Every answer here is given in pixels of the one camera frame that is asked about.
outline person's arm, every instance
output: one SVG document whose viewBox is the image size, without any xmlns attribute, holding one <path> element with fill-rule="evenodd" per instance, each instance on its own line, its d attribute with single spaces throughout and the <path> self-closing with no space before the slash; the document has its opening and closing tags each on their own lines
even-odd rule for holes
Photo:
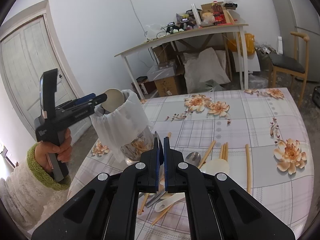
<svg viewBox="0 0 320 240">
<path fill-rule="evenodd" d="M 16 167 L 6 180 L 0 180 L 1 201 L 11 218 L 25 230 L 38 223 L 44 206 L 55 192 L 66 191 L 70 186 L 69 176 L 60 183 L 53 180 L 46 157 L 48 152 L 58 152 L 59 160 L 69 161 L 72 150 L 69 131 L 66 133 L 68 138 L 58 148 L 48 142 L 33 145 L 28 150 L 26 161 Z"/>
</svg>

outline plaid pattern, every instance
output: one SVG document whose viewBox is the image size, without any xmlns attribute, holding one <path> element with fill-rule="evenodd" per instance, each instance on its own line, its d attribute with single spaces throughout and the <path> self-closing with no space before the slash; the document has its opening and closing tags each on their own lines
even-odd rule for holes
<svg viewBox="0 0 320 240">
<path fill-rule="evenodd" d="M 213 140 L 214 149 L 208 160 L 219 157 L 221 145 L 228 142 L 230 165 L 229 176 L 242 188 L 247 187 L 245 144 L 249 144 L 252 170 L 252 195 L 276 217 L 288 225 L 298 238 L 306 223 L 313 193 L 314 166 L 308 134 L 303 120 L 286 88 L 281 89 L 284 99 L 257 97 L 244 91 L 217 91 L 204 93 L 214 102 L 226 101 L 230 105 L 228 113 L 231 124 L 219 116 L 194 111 L 184 120 L 174 120 L 174 114 L 187 109 L 184 99 L 192 95 L 179 95 L 148 100 L 143 109 L 161 138 L 171 132 L 171 148 L 182 152 L 186 157 L 191 151 L 201 156 Z M 279 135 L 283 139 L 299 140 L 302 151 L 307 153 L 305 168 L 297 169 L 290 176 L 277 170 L 273 157 L 275 139 L 270 137 L 270 122 L 276 117 Z M 100 172 L 116 174 L 127 165 L 118 163 L 112 153 L 93 156 L 89 152 L 71 183 L 68 198 L 71 198 Z M 182 199 L 162 217 L 154 226 L 152 221 L 158 215 L 154 205 L 144 208 L 137 215 L 135 239 L 190 239 L 188 214 L 185 200 Z"/>
</svg>

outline sleeve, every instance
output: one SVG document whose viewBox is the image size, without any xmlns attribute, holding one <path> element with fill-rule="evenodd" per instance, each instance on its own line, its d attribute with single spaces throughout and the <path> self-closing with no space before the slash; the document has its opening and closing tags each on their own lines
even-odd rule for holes
<svg viewBox="0 0 320 240">
<path fill-rule="evenodd" d="M 28 150 L 26 162 L 16 167 L 6 180 L 0 180 L 1 201 L 12 219 L 25 230 L 38 223 L 44 206 L 57 191 L 64 192 L 70 186 L 69 176 L 57 183 L 36 162 L 36 146 Z"/>
</svg>

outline device screen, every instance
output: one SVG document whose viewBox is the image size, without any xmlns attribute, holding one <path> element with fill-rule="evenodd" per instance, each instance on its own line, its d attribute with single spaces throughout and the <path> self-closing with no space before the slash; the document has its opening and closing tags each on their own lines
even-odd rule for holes
<svg viewBox="0 0 320 240">
<path fill-rule="evenodd" d="M 40 107 L 43 109 L 43 77 L 40 79 Z"/>
</svg>

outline chair leg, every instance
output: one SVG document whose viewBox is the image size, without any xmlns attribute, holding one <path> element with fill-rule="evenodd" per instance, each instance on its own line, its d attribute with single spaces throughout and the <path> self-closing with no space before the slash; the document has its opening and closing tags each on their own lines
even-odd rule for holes
<svg viewBox="0 0 320 240">
<path fill-rule="evenodd" d="M 292 75 L 292 78 L 291 78 L 291 86 L 290 86 L 290 91 L 289 91 L 290 93 L 292 92 L 292 89 L 293 89 L 294 78 L 295 78 L 295 76 Z"/>
<path fill-rule="evenodd" d="M 276 87 L 276 78 L 277 78 L 277 71 L 276 68 L 273 67 L 273 78 L 272 78 L 272 87 Z"/>
<path fill-rule="evenodd" d="M 305 77 L 303 80 L 302 89 L 301 89 L 301 93 L 298 101 L 298 108 L 301 106 L 301 103 L 302 103 L 302 98 L 304 94 L 304 89 L 306 88 L 306 83 L 307 83 L 307 77 Z"/>
<path fill-rule="evenodd" d="M 271 88 L 271 74 L 272 74 L 272 66 L 269 67 L 268 88 Z"/>
</svg>

